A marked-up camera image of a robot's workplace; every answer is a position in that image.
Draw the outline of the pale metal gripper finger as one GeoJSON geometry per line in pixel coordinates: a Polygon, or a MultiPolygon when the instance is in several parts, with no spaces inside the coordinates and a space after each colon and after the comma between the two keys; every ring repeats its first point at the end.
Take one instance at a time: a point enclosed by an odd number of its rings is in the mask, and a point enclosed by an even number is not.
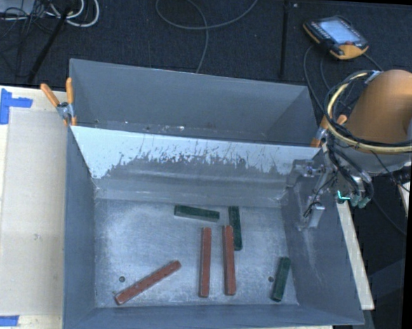
{"type": "Polygon", "coordinates": [[[309,228],[317,228],[319,226],[320,219],[325,212],[326,207],[321,203],[313,203],[308,212],[307,226],[309,228]]]}
{"type": "Polygon", "coordinates": [[[294,160],[293,167],[286,178],[286,186],[293,187],[299,177],[316,177],[320,175],[320,168],[314,166],[313,160],[294,160]]]}

